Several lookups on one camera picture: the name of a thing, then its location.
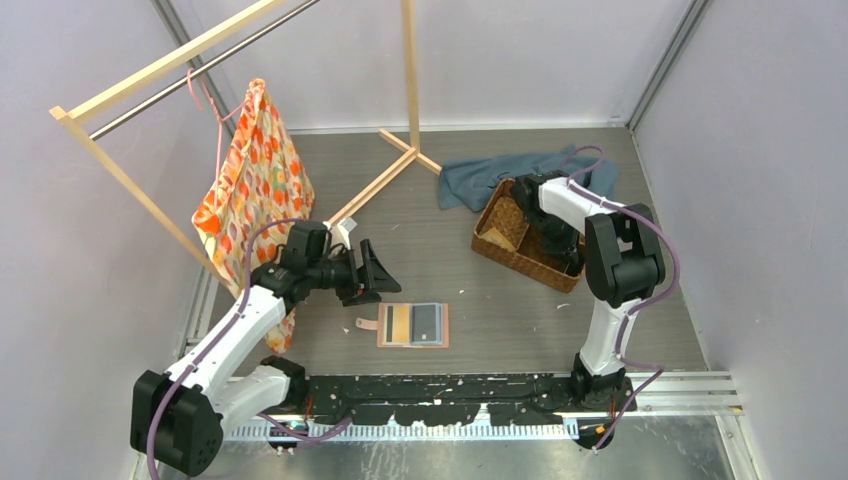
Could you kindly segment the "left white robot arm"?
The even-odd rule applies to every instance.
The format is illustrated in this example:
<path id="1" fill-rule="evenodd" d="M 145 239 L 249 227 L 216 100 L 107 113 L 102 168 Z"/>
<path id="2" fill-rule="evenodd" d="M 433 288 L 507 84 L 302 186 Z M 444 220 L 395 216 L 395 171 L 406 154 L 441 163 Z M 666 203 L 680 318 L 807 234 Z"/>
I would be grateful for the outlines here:
<path id="1" fill-rule="evenodd" d="M 237 382 L 230 380 L 255 344 L 314 290 L 333 290 L 345 306 L 376 303 L 401 285 L 379 261 L 369 240 L 353 251 L 347 241 L 332 251 L 324 222 L 288 219 L 287 240 L 257 267 L 244 266 L 246 284 L 227 316 L 189 353 L 162 373 L 145 371 L 135 382 L 131 447 L 145 454 L 151 478 L 167 465 L 187 476 L 202 474 L 225 434 L 276 407 L 298 412 L 309 395 L 304 367 L 266 358 Z"/>

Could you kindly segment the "orange credit card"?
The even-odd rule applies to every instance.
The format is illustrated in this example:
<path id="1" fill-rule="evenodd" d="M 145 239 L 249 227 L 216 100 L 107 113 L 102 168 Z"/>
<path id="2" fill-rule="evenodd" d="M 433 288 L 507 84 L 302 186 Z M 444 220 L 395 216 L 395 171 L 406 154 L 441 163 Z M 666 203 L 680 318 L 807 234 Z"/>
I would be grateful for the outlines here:
<path id="1" fill-rule="evenodd" d="M 496 227 L 491 227 L 481 234 L 481 239 L 509 252 L 517 250 L 514 242 Z"/>

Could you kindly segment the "yellow credit card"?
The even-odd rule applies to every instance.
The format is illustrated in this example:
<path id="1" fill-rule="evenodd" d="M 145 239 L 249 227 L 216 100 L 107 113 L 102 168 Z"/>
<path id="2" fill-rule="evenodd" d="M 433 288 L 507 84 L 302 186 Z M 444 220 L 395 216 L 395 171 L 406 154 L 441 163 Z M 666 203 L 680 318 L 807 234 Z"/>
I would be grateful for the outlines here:
<path id="1" fill-rule="evenodd" d="M 406 304 L 387 307 L 385 341 L 388 344 L 407 344 L 410 341 L 411 307 Z"/>

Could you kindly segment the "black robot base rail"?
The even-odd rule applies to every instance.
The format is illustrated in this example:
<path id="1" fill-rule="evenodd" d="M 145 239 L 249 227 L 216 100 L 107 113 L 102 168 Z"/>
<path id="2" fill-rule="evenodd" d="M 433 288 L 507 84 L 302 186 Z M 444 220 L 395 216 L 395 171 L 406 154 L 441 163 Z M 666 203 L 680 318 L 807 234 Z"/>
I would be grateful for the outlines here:
<path id="1" fill-rule="evenodd" d="M 268 414 L 305 414 L 320 424 L 350 418 L 357 426 L 427 427 L 469 425 L 485 414 L 493 426 L 554 425 L 570 413 L 610 420 L 633 393 L 631 379 L 617 387 L 580 396 L 568 375 L 314 375 L 286 402 Z"/>

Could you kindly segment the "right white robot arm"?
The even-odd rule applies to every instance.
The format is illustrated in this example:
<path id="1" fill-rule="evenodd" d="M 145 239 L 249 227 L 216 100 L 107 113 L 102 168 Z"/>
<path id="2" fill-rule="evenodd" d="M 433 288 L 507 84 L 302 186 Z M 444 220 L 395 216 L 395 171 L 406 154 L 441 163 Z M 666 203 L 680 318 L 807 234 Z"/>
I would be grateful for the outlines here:
<path id="1" fill-rule="evenodd" d="M 563 172 L 519 176 L 510 194 L 550 255 L 582 270 L 595 298 L 570 392 L 577 406 L 596 410 L 622 387 L 637 307 L 665 279 L 652 212 L 610 201 Z"/>

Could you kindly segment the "woven wicker divided basket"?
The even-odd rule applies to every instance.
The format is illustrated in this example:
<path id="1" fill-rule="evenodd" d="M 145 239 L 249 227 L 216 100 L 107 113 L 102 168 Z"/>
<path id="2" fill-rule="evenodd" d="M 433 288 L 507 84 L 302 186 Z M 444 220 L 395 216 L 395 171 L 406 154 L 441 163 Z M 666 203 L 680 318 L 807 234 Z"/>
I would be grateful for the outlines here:
<path id="1" fill-rule="evenodd" d="M 569 276 L 563 272 L 564 263 L 544 252 L 540 232 L 524 219 L 510 194 L 512 185 L 513 180 L 507 178 L 495 188 L 473 229 L 471 249 L 554 290 L 571 292 L 582 279 L 584 270 L 577 276 Z M 491 227 L 507 235 L 517 250 L 509 252 L 482 240 L 481 234 Z"/>

